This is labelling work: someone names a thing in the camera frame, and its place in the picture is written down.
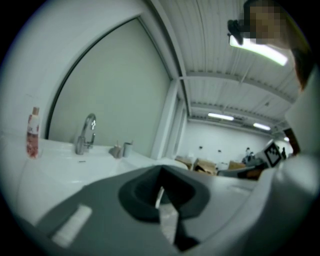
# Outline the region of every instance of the white corrugated ceiling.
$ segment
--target white corrugated ceiling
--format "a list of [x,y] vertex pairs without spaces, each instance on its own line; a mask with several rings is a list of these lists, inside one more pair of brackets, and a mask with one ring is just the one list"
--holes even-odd
[[191,115],[209,112],[241,117],[283,129],[284,114],[298,96],[293,59],[281,66],[229,45],[228,20],[236,20],[244,0],[160,0],[183,56]]

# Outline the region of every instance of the pink bottle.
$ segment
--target pink bottle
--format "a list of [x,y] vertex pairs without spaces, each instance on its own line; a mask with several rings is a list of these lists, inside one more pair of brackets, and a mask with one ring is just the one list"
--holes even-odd
[[39,140],[39,108],[33,107],[32,114],[28,119],[28,127],[26,133],[26,152],[32,159],[38,157],[38,140]]

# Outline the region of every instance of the bottle cap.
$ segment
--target bottle cap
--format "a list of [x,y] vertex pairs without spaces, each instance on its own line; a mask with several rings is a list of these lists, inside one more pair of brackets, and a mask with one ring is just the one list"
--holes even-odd
[[39,108],[34,106],[32,110],[32,115],[37,116],[39,114]]

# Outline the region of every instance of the chrome faucet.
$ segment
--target chrome faucet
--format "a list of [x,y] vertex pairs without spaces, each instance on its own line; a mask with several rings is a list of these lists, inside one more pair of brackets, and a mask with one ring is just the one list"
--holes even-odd
[[90,142],[86,142],[86,137],[85,137],[86,130],[90,122],[91,122],[90,129],[94,130],[96,126],[96,115],[94,113],[89,114],[84,121],[81,135],[78,137],[78,140],[75,146],[75,153],[77,155],[84,154],[84,147],[87,147],[88,149],[93,148],[96,134],[95,133],[92,134],[92,138]]

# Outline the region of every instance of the light fixture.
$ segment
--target light fixture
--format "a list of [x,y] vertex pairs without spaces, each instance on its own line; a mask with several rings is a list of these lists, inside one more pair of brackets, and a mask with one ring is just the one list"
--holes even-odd
[[281,66],[284,66],[288,61],[288,58],[284,56],[282,53],[276,51],[275,49],[267,45],[255,44],[251,42],[249,38],[244,38],[243,45],[240,45],[238,44],[236,38],[233,35],[231,35],[229,43],[233,47],[246,49],[257,54],[263,55],[269,58],[270,60],[273,60],[274,62],[280,64]]
[[224,120],[229,120],[229,121],[233,121],[234,120],[234,118],[232,116],[224,115],[224,114],[209,113],[208,116],[211,117],[211,118],[219,118],[219,119],[224,119]]
[[260,123],[257,123],[255,122],[253,124],[254,127],[257,127],[257,128],[260,128],[260,129],[263,129],[263,130],[267,130],[267,131],[270,131],[270,127],[269,126],[266,126],[266,125],[263,125],[263,124],[260,124]]

